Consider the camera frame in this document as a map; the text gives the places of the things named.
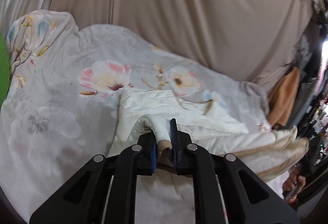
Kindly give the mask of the person's right hand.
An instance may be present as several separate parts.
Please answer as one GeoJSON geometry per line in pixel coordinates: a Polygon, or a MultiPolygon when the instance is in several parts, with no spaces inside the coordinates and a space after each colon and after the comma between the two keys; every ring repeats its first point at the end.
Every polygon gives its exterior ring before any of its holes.
{"type": "Polygon", "coordinates": [[[295,202],[297,195],[302,191],[305,185],[306,178],[300,175],[300,170],[298,168],[293,169],[282,186],[283,191],[288,192],[285,201],[287,203],[295,202]]]}

